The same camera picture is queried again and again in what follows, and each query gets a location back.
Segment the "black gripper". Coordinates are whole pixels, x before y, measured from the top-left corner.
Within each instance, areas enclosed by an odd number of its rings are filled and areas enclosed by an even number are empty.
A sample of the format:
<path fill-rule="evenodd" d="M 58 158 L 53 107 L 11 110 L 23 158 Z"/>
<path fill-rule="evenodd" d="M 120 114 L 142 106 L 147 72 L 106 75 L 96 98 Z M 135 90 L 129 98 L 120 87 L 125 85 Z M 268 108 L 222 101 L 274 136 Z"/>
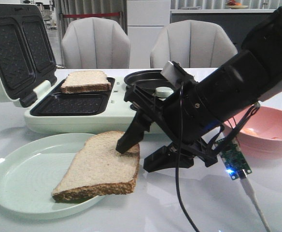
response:
<path fill-rule="evenodd" d="M 151 95 L 134 85 L 126 90 L 124 100 L 131 102 L 136 114 L 124 135 L 117 141 L 116 150 L 124 154 L 144 138 L 144 132 L 156 123 L 171 139 L 144 159 L 143 168 L 155 172 L 168 168 L 190 168 L 194 157 L 205 166 L 217 162 L 212 149 L 214 139 L 208 143 L 202 136 L 220 126 L 225 117 L 223 103 L 224 79 L 210 75 L 197 82 L 191 75 L 184 77 L 175 91 L 165 99 Z"/>

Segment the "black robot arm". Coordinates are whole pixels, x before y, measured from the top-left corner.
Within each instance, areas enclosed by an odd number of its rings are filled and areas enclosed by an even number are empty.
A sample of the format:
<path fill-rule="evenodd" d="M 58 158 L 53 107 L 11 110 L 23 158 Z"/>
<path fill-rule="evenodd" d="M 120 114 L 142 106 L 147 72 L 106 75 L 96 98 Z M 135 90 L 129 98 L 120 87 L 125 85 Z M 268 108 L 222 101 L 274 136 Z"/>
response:
<path fill-rule="evenodd" d="M 171 144 L 144 160 L 146 171 L 189 168 L 194 157 L 206 166 L 215 164 L 223 145 L 213 148 L 213 141 L 207 143 L 202 136 L 249 105 L 282 92 L 282 7 L 249 32 L 237 55 L 202 81 L 175 62 L 166 63 L 161 73 L 175 86 L 174 93 L 162 101 L 138 86 L 130 87 L 124 100 L 137 111 L 116 150 L 128 151 L 156 123 Z"/>

